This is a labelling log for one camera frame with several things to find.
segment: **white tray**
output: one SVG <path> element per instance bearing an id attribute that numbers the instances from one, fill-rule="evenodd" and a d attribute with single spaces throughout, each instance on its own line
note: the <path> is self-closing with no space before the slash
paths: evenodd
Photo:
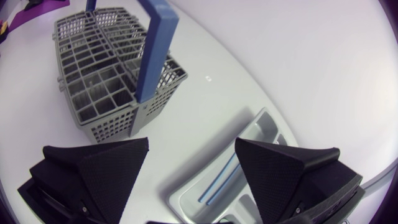
<path id="1" fill-rule="evenodd" d="M 263 108 L 240 138 L 297 146 L 285 121 Z M 248 182 L 234 154 L 235 141 L 196 176 L 172 193 L 169 207 L 184 223 L 262 223 Z"/>

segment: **blue handle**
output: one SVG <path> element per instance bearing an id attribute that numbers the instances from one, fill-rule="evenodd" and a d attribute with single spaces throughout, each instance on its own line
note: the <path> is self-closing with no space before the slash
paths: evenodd
<path id="1" fill-rule="evenodd" d="M 97 0 L 87 0 L 86 11 L 92 12 L 95 10 L 95 5 L 97 4 Z"/>
<path id="2" fill-rule="evenodd" d="M 178 15 L 165 0 L 139 0 L 150 16 L 137 81 L 136 98 L 143 103 L 155 95 L 160 74 L 178 23 Z"/>

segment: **dishwasher basket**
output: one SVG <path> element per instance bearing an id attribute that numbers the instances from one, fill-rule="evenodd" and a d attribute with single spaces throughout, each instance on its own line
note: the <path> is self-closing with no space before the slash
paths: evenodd
<path id="1" fill-rule="evenodd" d="M 147 31 L 124 8 L 80 12 L 55 22 L 60 90 L 92 143 L 121 140 L 152 121 L 187 74 L 167 55 L 155 95 L 135 98 Z"/>

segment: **gray plastic tray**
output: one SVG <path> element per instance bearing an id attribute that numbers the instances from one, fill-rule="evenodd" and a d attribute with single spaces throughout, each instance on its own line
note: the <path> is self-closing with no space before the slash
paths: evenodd
<path id="1" fill-rule="evenodd" d="M 134 97 L 146 30 L 124 8 L 79 12 L 55 22 L 60 90 L 92 143 L 131 137 L 152 121 L 187 74 L 167 56 L 155 97 Z"/>
<path id="2" fill-rule="evenodd" d="M 286 125 L 263 108 L 240 138 L 297 146 Z M 169 207 L 184 223 L 262 223 L 256 203 L 234 154 L 234 141 L 185 185 L 172 193 Z"/>

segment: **purple object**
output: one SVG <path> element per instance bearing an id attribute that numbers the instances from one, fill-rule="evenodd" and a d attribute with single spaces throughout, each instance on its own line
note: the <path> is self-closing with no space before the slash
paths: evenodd
<path id="1" fill-rule="evenodd" d="M 66 1 L 54 1 L 54 0 L 44 0 L 42 4 L 39 4 L 36 7 L 33 7 L 32 9 L 29 9 L 28 11 L 21 11 L 18 12 L 14 19 L 11 22 L 11 25 L 9 26 L 9 31 L 13 31 L 20 25 L 24 24 L 25 22 L 36 18 L 37 16 L 40 16 L 42 14 L 45 14 L 46 12 L 50 12 L 52 10 L 59 9 L 61 7 L 69 6 L 70 2 L 69 0 Z"/>

